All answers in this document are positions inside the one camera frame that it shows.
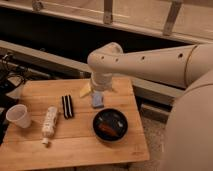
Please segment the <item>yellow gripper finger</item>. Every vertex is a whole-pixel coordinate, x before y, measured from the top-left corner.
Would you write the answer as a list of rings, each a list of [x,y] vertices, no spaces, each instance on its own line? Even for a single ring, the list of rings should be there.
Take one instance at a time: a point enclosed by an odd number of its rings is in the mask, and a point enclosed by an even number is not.
[[[80,90],[79,96],[85,97],[91,92],[91,86],[89,83],[85,84],[83,88]]]

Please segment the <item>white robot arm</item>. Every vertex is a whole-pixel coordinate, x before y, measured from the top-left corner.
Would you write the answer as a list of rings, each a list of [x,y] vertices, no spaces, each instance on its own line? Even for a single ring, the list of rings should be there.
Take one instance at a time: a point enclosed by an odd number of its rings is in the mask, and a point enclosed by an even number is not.
[[[114,73],[181,88],[158,171],[213,171],[213,43],[125,53],[111,42],[92,51],[87,64],[91,77],[82,96],[110,90]]]

